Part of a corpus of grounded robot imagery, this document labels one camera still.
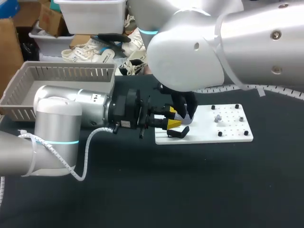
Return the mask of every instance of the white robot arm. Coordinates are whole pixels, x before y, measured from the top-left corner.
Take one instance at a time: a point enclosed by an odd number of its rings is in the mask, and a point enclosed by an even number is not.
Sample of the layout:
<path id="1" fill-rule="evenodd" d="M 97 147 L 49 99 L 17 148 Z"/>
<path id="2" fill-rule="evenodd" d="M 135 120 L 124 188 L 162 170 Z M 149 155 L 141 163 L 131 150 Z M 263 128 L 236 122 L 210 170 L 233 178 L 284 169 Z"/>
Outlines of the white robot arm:
<path id="1" fill-rule="evenodd" d="M 224 1 L 222 7 L 217 5 L 221 1 L 198 0 L 195 8 L 180 4 L 178 10 L 172 2 L 130 0 L 148 47 L 149 67 L 165 86 L 186 92 L 224 83 L 243 89 L 247 88 L 243 84 L 304 83 L 303 2 L 279 2 L 248 11 L 241 11 L 236 0 Z M 139 11 L 149 3 L 154 6 Z M 152 14 L 156 7 L 167 17 L 147 22 L 143 11 Z M 145 29 L 155 29 L 154 34 Z"/>

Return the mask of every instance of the white plate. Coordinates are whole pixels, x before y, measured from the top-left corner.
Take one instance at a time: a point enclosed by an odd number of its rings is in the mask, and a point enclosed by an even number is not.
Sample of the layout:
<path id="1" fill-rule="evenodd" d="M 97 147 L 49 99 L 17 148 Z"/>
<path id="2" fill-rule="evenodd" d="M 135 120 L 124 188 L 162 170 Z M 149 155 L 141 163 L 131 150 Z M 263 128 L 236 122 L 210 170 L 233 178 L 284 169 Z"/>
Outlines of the white plate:
<path id="1" fill-rule="evenodd" d="M 194 120 L 189 125 L 190 131 L 184 139 L 169 138 L 166 131 L 155 128 L 156 144 L 238 143 L 253 140 L 242 105 L 239 104 L 238 109 L 235 108 L 235 104 L 215 105 L 215 110 L 212 110 L 211 107 L 211 105 L 198 106 Z M 217 115 L 222 117 L 218 123 L 214 122 Z M 155 118 L 162 119 L 164 117 L 155 115 Z M 186 126 L 182 125 L 172 130 L 182 132 Z"/>

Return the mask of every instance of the black table surface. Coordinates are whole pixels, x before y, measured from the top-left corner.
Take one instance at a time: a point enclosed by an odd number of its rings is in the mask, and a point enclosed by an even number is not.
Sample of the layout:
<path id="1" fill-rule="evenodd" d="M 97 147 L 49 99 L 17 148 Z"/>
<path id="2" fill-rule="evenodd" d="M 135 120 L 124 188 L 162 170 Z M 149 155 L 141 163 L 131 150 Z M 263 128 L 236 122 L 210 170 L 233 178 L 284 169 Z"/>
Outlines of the black table surface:
<path id="1" fill-rule="evenodd" d="M 117 78 L 114 93 L 140 89 L 152 105 L 171 101 L 152 76 Z M 84 182 L 64 177 L 7 177 L 1 228 L 286 228 L 304 227 L 302 101 L 266 92 L 197 94 L 199 105 L 243 105 L 253 142 L 156 145 L 154 130 L 99 133 Z M 33 132 L 5 117 L 0 130 Z M 76 171 L 82 173 L 82 130 Z"/>

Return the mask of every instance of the gray plastic basket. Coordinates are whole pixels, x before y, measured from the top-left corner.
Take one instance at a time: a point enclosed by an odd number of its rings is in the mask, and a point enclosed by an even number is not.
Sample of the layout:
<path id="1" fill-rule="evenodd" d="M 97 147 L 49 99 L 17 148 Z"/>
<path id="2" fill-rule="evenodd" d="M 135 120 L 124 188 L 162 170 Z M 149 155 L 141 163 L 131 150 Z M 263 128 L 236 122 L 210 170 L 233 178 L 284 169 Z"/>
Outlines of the gray plastic basket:
<path id="1" fill-rule="evenodd" d="M 112 94 L 116 64 L 25 62 L 9 82 L 0 109 L 13 121 L 35 121 L 37 90 L 44 85 L 64 86 Z"/>

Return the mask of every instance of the screw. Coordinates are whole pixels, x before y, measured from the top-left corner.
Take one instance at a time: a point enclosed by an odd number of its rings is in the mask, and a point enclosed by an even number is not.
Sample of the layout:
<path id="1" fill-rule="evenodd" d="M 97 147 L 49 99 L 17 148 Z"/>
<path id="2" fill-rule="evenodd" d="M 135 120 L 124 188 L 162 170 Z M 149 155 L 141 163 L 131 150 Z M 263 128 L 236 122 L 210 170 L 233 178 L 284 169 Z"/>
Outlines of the screw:
<path id="1" fill-rule="evenodd" d="M 272 73 L 274 73 L 275 75 L 279 75 L 282 73 L 282 68 L 279 66 L 273 66 L 272 67 Z"/>
<path id="2" fill-rule="evenodd" d="M 280 5 L 280 6 L 279 6 L 279 8 L 280 8 L 280 9 L 282 9 L 282 8 L 286 8 L 286 7 L 288 7 L 288 4 L 287 4 L 287 3 L 282 4 L 282 5 Z"/>
<path id="3" fill-rule="evenodd" d="M 271 33 L 271 35 L 270 35 L 270 37 L 271 37 L 273 40 L 278 40 L 278 39 L 281 38 L 281 36 L 282 36 L 282 33 L 281 33 L 281 31 L 279 31 L 279 30 L 273 31 L 273 32 Z"/>

